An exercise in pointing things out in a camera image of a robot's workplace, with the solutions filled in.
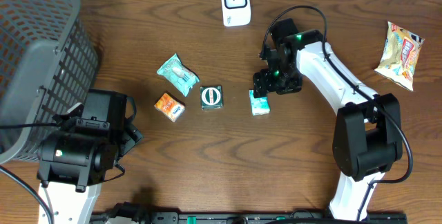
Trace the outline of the large yellow wet wipes pack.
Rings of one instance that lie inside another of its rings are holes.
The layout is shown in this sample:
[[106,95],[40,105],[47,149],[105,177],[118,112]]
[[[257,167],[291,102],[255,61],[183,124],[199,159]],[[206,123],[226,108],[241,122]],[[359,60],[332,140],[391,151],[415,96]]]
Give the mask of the large yellow wet wipes pack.
[[374,71],[413,91],[414,73],[424,41],[424,38],[389,21],[383,54]]

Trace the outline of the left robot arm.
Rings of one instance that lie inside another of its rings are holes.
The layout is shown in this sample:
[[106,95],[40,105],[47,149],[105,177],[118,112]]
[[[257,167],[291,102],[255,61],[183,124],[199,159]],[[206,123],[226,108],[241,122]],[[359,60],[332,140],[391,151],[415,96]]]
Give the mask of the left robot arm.
[[106,172],[120,168],[120,160],[143,138],[133,125],[135,106],[125,94],[91,89],[85,102],[63,115],[38,151],[40,223],[88,223]]

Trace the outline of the teal wet wipes pack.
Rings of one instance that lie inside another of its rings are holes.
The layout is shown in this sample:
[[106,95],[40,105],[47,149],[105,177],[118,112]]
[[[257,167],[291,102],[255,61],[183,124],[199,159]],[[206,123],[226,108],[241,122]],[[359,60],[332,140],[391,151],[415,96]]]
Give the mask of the teal wet wipes pack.
[[157,74],[165,77],[184,97],[200,81],[199,77],[181,62],[177,53],[160,66]]

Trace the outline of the small teal tissue pack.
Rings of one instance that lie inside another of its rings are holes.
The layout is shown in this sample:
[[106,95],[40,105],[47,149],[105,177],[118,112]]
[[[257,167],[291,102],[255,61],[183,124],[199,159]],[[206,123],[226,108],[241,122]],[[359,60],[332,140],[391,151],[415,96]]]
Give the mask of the small teal tissue pack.
[[265,115],[270,113],[267,97],[254,97],[253,90],[249,90],[249,99],[252,115]]

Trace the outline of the orange tissue pack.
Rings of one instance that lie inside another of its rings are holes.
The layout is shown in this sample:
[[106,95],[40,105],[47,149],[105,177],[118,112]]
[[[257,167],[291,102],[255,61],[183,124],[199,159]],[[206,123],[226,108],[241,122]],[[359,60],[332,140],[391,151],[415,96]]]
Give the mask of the orange tissue pack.
[[172,122],[175,122],[185,110],[185,106],[168,93],[164,93],[155,103],[154,107],[158,111],[161,111]]

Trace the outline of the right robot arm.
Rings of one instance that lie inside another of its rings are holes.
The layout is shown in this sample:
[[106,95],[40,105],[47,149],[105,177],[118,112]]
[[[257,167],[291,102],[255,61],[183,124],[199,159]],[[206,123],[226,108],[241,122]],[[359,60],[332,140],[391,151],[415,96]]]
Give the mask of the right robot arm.
[[313,83],[336,114],[332,153],[340,178],[329,211],[335,219],[365,220],[375,182],[403,155],[398,100],[358,80],[319,30],[300,32],[292,19],[284,19],[270,35],[275,48],[264,48],[261,58],[268,67],[254,74],[253,96],[297,93],[304,77]]

